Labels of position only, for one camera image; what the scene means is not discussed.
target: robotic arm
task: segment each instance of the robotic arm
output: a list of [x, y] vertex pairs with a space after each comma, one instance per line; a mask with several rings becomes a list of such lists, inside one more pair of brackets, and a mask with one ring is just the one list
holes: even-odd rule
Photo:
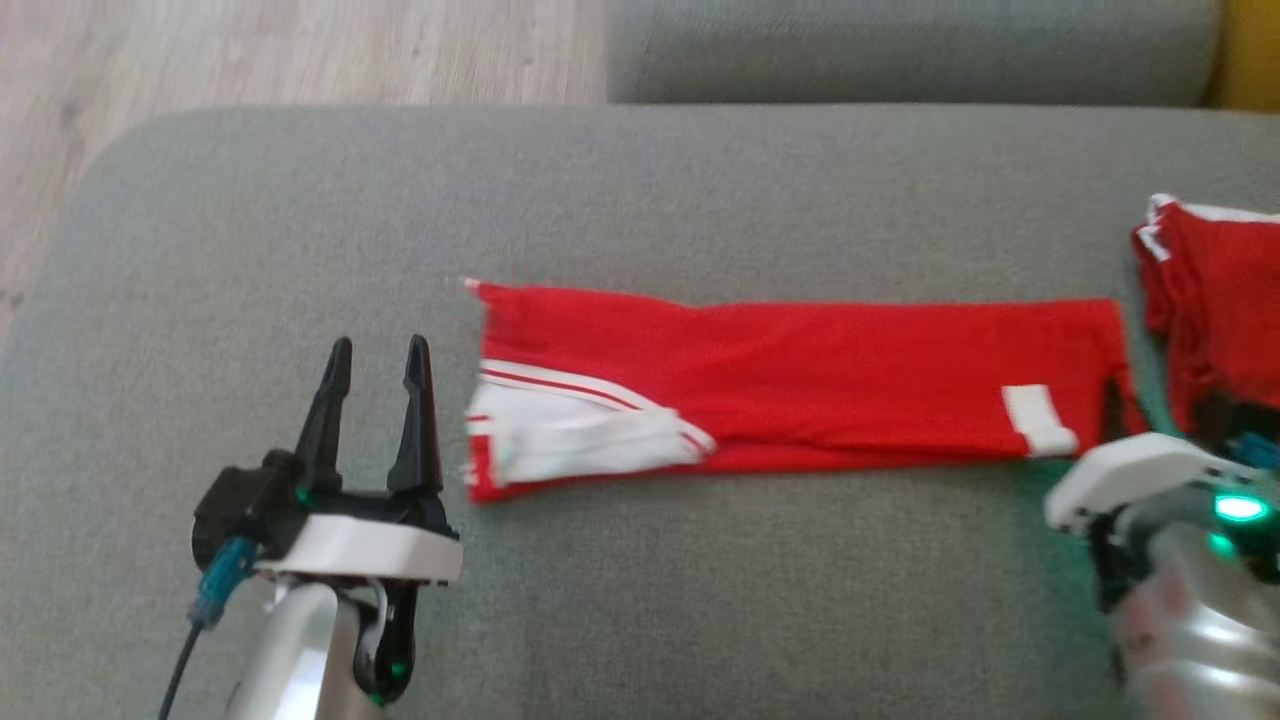
[[1088, 452], [1050, 527], [1088, 543], [1115, 670], [1151, 720], [1280, 717], [1280, 511], [1257, 470], [1147, 433]]
[[344, 492], [335, 464], [351, 355], [349, 340], [334, 345], [293, 452], [223, 470], [196, 507], [191, 550], [206, 575], [161, 717], [195, 638], [255, 574], [275, 582], [276, 601], [227, 717], [376, 720], [408, 685], [419, 588], [448, 585], [462, 570], [462, 544], [439, 498], [430, 357], [415, 336], [387, 491]]

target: red garment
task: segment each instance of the red garment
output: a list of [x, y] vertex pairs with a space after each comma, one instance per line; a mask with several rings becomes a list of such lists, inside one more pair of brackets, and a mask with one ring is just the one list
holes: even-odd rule
[[489, 306], [468, 411], [476, 502], [563, 478], [1074, 455], [1133, 402], [1110, 300], [741, 304], [471, 287]]
[[1280, 407], [1280, 215], [1156, 195], [1133, 247], [1179, 428], [1198, 432], [1196, 409], [1215, 391]]

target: gray couch cushion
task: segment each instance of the gray couch cushion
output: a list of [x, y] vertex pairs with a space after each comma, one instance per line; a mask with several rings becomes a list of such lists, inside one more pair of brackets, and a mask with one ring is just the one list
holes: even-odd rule
[[1216, 0], [612, 0], [621, 102], [1196, 105]]
[[[197, 574], [191, 510], [293, 442], [340, 333], [340, 465], [381, 483], [408, 337], [445, 468], [483, 314], [461, 275], [732, 300], [1139, 306], [1157, 190], [1266, 208], [1280, 123], [1009, 108], [228, 110], [88, 173], [0, 364], [5, 717], [145, 717]], [[1149, 370], [1149, 356], [1142, 360]], [[467, 561], [421, 602], [394, 717], [1121, 719], [1083, 548], [1020, 465], [672, 478], [445, 501]], [[253, 585], [175, 717], [216, 716]], [[65, 691], [68, 685], [73, 692]]]

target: black cable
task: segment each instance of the black cable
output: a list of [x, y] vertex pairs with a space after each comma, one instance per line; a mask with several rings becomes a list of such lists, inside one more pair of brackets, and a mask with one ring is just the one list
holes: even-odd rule
[[192, 623], [191, 632], [187, 633], [187, 642], [182, 644], [182, 653], [178, 655], [178, 662], [173, 666], [173, 675], [169, 676], [169, 689], [164, 693], [164, 702], [160, 703], [160, 716], [159, 720], [165, 720], [169, 717], [169, 711], [173, 710], [173, 698], [178, 694], [178, 683], [182, 682], [182, 673], [187, 669], [187, 661], [191, 660], [191, 651], [196, 650], [196, 641], [200, 639], [200, 632], [205, 626], [201, 623]]

